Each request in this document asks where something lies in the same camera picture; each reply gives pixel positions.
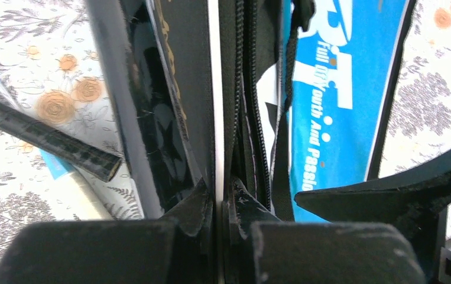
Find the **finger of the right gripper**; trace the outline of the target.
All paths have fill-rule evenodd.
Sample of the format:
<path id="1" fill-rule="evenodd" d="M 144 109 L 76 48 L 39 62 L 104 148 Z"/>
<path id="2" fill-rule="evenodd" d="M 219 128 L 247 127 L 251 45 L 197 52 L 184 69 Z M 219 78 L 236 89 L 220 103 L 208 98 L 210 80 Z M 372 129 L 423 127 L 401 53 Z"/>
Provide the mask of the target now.
<path id="1" fill-rule="evenodd" d="M 451 149 L 405 172 L 294 199 L 327 221 L 391 224 L 411 239 L 451 204 Z"/>

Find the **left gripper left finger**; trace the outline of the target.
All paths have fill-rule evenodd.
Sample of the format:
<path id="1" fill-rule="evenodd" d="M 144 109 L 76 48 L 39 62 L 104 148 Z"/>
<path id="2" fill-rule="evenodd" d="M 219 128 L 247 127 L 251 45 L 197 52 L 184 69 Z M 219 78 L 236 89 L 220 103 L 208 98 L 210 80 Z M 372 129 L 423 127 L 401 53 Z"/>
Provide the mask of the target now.
<path id="1" fill-rule="evenodd" d="M 175 224 L 167 283 L 215 282 L 213 213 L 213 196 L 201 179 L 161 218 Z"/>

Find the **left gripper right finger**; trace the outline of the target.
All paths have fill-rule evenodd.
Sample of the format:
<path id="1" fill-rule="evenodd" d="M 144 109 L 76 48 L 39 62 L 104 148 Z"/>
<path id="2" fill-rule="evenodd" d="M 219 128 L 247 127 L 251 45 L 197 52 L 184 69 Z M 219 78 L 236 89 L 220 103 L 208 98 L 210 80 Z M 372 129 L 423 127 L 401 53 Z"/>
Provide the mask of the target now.
<path id="1" fill-rule="evenodd" d="M 257 221 L 279 222 L 232 176 L 225 201 L 225 282 L 257 283 L 251 225 Z"/>

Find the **black sport racket bag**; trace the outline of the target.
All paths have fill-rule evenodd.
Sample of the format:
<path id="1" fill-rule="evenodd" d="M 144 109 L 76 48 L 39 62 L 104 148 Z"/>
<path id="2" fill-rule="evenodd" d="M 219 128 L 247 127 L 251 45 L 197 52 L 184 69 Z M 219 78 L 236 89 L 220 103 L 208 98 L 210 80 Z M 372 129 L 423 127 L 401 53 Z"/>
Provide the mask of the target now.
<path id="1" fill-rule="evenodd" d="M 286 185 L 272 196 L 257 84 L 281 63 L 284 1 L 148 1 L 183 139 L 214 209 L 232 176 L 283 221 Z"/>

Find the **black shuttlecock tube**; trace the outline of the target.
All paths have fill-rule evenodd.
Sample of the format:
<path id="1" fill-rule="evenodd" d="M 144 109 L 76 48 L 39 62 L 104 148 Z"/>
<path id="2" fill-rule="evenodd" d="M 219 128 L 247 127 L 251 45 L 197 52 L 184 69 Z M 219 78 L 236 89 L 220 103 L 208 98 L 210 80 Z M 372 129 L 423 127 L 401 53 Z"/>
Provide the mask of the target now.
<path id="1" fill-rule="evenodd" d="M 90 26 L 132 184 L 148 219 L 190 195 L 201 178 L 168 87 L 145 1 L 87 1 Z"/>

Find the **white racket black grip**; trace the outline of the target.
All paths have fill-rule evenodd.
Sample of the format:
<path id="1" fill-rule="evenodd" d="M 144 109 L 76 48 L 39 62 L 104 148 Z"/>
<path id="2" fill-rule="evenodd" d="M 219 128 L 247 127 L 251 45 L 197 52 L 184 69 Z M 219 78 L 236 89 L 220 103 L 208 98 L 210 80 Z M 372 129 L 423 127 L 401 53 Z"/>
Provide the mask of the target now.
<path id="1" fill-rule="evenodd" d="M 90 146 L 0 102 L 0 130 L 77 166 L 103 182 L 116 175 L 122 159 Z"/>

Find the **blue racket white grip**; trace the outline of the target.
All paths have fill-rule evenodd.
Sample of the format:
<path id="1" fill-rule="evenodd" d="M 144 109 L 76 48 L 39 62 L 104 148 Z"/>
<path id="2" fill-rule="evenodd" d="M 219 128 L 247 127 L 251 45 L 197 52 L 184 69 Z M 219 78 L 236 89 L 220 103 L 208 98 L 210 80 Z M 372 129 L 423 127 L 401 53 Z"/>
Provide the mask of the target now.
<path id="1" fill-rule="evenodd" d="M 0 79 L 0 94 L 3 104 L 25 114 L 19 102 L 11 95 Z M 72 208 L 81 220 L 113 220 L 114 217 L 95 194 L 94 188 L 81 174 L 83 169 L 74 166 L 40 148 L 44 163 L 56 182 L 59 193 L 72 196 Z"/>

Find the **blue racket bag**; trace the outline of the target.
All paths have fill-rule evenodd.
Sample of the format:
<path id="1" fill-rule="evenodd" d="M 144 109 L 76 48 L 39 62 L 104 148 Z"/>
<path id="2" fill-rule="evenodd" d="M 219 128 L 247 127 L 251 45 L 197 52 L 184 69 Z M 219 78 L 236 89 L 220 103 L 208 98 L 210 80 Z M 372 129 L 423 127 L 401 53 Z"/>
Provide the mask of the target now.
<path id="1" fill-rule="evenodd" d="M 290 195 L 377 175 L 414 1 L 284 1 L 297 36 L 287 76 Z"/>

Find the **floral table mat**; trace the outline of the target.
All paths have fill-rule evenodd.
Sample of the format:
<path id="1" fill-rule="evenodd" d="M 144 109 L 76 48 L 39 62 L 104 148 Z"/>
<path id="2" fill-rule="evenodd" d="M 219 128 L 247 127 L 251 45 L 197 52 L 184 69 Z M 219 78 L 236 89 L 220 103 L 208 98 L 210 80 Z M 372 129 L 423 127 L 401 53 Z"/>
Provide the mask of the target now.
<path id="1" fill-rule="evenodd" d="M 405 41 L 380 176 L 451 148 L 451 1 L 418 1 Z M 122 148 L 83 1 L 0 1 L 0 78 L 27 113 L 95 147 Z M 83 218 L 38 148 L 0 130 L 0 258 L 32 222 Z"/>

